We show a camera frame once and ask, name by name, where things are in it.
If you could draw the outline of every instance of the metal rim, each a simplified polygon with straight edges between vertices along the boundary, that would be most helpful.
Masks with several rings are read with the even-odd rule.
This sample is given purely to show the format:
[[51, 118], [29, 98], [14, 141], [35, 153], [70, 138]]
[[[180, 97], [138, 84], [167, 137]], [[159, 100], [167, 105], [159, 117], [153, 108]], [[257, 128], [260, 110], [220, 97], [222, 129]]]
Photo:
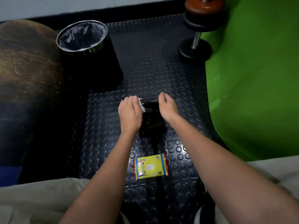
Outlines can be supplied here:
[[[101, 24], [101, 25], [103, 25], [103, 26], [105, 27], [105, 29], [106, 29], [106, 33], [103, 35], [103, 37], [101, 38], [101, 40], [99, 40], [97, 43], [93, 44], [92, 46], [90, 46], [90, 47], [88, 47], [88, 48], [84, 48], [84, 49], [80, 49], [80, 50], [67, 50], [67, 49], [62, 48], [62, 47], [58, 44], [58, 38], [60, 37], [60, 35], [61, 35], [63, 32], [65, 32], [67, 29], [69, 29], [70, 27], [72, 27], [72, 26], [74, 26], [74, 25], [76, 25], [76, 24], [79, 24], [79, 23], [83, 23], [83, 22], [95, 22], [95, 23], [99, 23], [99, 24]], [[64, 29], [62, 29], [62, 30], [59, 32], [59, 34], [57, 35], [57, 37], [56, 37], [56, 44], [58, 45], [58, 47], [59, 47], [61, 50], [65, 51], [65, 52], [82, 52], [82, 51], [88, 50], [88, 49], [90, 49], [90, 48], [92, 48], [92, 47], [98, 45], [99, 43], [101, 43], [101, 42], [106, 38], [107, 34], [108, 34], [108, 28], [106, 27], [106, 25], [105, 25], [104, 23], [102, 23], [102, 22], [100, 22], [100, 21], [96, 21], [96, 20], [83, 20], [83, 21], [75, 22], [75, 23], [73, 23], [73, 24], [71, 24], [71, 25], [68, 25], [68, 26], [65, 27]]]

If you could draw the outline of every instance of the hand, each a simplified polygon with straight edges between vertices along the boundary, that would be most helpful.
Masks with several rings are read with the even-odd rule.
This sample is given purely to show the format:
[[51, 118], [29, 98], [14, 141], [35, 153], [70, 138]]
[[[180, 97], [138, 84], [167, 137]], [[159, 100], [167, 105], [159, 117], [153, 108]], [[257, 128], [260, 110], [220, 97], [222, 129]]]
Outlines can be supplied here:
[[159, 95], [159, 109], [163, 119], [171, 126], [172, 120], [178, 116], [178, 108], [174, 100], [168, 94], [161, 93]]
[[118, 106], [121, 132], [135, 134], [142, 123], [142, 112], [137, 96], [126, 97]]

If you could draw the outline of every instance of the person's left arm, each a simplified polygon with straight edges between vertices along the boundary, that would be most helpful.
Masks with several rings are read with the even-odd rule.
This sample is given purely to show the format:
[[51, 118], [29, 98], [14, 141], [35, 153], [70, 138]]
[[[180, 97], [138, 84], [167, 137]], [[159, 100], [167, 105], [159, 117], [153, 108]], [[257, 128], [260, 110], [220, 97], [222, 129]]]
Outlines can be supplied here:
[[121, 135], [117, 144], [59, 224], [116, 222], [123, 198], [132, 142], [142, 122], [138, 97], [126, 97], [121, 101], [118, 113]]

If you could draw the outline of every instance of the person's right arm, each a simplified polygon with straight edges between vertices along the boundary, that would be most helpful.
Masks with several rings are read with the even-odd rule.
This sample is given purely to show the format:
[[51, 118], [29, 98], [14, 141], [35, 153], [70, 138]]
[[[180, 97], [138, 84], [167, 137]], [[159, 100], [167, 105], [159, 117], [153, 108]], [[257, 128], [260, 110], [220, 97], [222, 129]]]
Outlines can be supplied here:
[[207, 191], [229, 221], [299, 223], [299, 203], [246, 162], [205, 137], [182, 118], [174, 100], [159, 95], [162, 117], [175, 129]]

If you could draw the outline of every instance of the person's left hand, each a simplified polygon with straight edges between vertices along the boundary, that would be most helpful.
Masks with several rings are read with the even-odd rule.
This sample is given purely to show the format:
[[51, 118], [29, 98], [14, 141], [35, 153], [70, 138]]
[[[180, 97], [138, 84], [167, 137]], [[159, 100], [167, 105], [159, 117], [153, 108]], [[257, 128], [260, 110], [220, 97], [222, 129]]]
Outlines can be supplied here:
[[142, 112], [137, 96], [126, 97], [118, 106], [121, 132], [135, 134], [142, 123]]

